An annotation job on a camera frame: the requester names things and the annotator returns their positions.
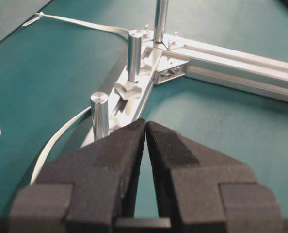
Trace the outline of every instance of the teal workbench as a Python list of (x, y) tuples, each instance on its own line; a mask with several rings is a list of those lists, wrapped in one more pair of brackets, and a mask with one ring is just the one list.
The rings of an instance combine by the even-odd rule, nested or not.
[[(54, 0), (42, 11), (89, 22), (152, 29), (154, 0)], [(167, 33), (288, 62), (288, 9), (278, 0), (172, 0)], [(0, 44), (0, 216), (28, 184), (48, 139), (109, 93), (127, 60), (122, 37), (42, 18)], [(248, 163), (288, 218), (288, 103), (192, 79), (154, 87), (143, 118)], [(48, 160), (78, 148), (91, 125), (83, 117)], [(136, 217), (157, 217), (147, 148)]]

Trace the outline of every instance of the vertical metal rod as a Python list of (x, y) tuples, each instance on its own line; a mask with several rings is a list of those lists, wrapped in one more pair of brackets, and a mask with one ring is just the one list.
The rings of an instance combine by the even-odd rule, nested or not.
[(132, 82), (137, 81), (140, 74), (142, 36), (143, 34), (139, 30), (129, 32), (128, 80)]
[(109, 135), (108, 99), (108, 95), (100, 91), (93, 93), (90, 97), (95, 141)]
[(162, 42), (167, 20), (168, 0), (157, 0), (155, 14), (154, 41)]

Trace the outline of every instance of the metal frame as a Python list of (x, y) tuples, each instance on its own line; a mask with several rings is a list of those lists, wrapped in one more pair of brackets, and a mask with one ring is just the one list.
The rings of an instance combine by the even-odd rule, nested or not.
[[(141, 116), (154, 85), (181, 76), (288, 102), (288, 63), (164, 34), (168, 1), (157, 0), (154, 32), (147, 25), (137, 31), (143, 35), (140, 59), (134, 57), (140, 44), (129, 34), (132, 67), (123, 69), (109, 94), (109, 132)], [(131, 78), (128, 70), (138, 70), (139, 61), (139, 74)], [(91, 129), (82, 146), (93, 141)]]

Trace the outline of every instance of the gripper jaw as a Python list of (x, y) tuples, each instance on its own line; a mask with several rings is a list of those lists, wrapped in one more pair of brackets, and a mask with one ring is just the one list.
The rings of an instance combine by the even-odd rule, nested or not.
[(144, 141), (139, 119), (45, 164), (17, 195), (10, 231), (112, 232), (114, 218), (133, 216)]
[(113, 232), (134, 214), (145, 134), (166, 232), (282, 232), (274, 194), (248, 165), (142, 119), (47, 163), (18, 193), (10, 232)]
[(159, 215), (177, 232), (282, 232), (274, 194), (248, 165), (155, 122), (146, 138)]

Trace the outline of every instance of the green tabletop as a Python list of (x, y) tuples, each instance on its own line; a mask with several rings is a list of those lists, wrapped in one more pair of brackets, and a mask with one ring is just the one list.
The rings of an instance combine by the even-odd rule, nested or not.
[[(43, 12), (128, 29), (152, 29), (155, 0), (54, 0)], [(288, 9), (278, 0), (171, 0), (167, 33), (288, 62)], [(112, 33), (42, 18), (0, 44), (0, 216), (28, 184), (48, 139), (110, 91), (127, 60)], [(248, 163), (288, 217), (288, 103), (188, 78), (154, 87), (143, 118)], [(49, 160), (78, 148), (91, 120), (58, 141)], [(157, 217), (147, 148), (136, 217)]]

